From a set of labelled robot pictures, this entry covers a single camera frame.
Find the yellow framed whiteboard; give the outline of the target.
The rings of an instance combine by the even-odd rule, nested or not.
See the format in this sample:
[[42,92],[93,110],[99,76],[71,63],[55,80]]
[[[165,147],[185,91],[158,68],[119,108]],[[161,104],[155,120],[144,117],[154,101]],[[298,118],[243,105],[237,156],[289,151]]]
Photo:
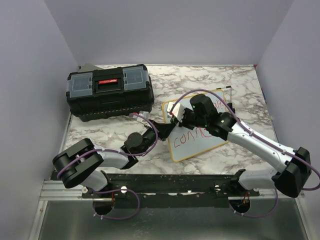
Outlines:
[[[225,94],[222,90],[212,90],[223,100],[225,99]],[[219,113],[227,112],[227,108],[225,105],[214,95],[210,93],[205,93],[207,97],[209,97],[215,108]],[[189,96],[184,97],[179,103],[183,106],[191,109],[190,99],[196,93],[193,93]],[[165,101],[162,104],[162,115],[165,124],[170,123],[170,119],[167,116],[167,106],[169,102],[175,102],[177,99],[172,99],[169,101]],[[177,163],[196,155],[205,153],[212,149],[221,147],[228,143],[228,141],[222,140],[219,137],[212,136],[206,131],[204,128],[195,127],[193,130],[184,127],[175,127],[169,137],[167,138],[168,148],[170,152],[170,156],[173,162]]]

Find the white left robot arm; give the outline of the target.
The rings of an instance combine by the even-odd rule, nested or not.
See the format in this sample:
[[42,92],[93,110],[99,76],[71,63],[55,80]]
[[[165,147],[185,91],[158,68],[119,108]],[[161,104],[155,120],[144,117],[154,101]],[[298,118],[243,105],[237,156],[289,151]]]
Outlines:
[[62,151],[52,160],[57,178],[67,189],[82,185],[93,189],[101,198],[107,197],[111,185],[106,174],[97,168],[127,170],[133,167],[139,162],[137,157],[148,154],[158,141],[165,141],[176,127],[174,123],[148,122],[151,126],[143,134],[131,133],[119,149],[102,148],[84,138]]

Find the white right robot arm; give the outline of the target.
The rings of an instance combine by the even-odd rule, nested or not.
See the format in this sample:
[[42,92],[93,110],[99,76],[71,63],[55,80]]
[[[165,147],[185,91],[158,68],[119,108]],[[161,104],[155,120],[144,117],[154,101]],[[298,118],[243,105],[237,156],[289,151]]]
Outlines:
[[282,194],[296,198],[310,177],[310,152],[300,147],[294,149],[275,142],[248,127],[233,112],[218,112],[205,94],[197,94],[187,108],[180,103],[168,108],[179,126],[188,129],[204,128],[214,137],[239,145],[272,166],[272,169],[241,170],[230,183],[230,191],[241,196],[252,189],[277,189]]

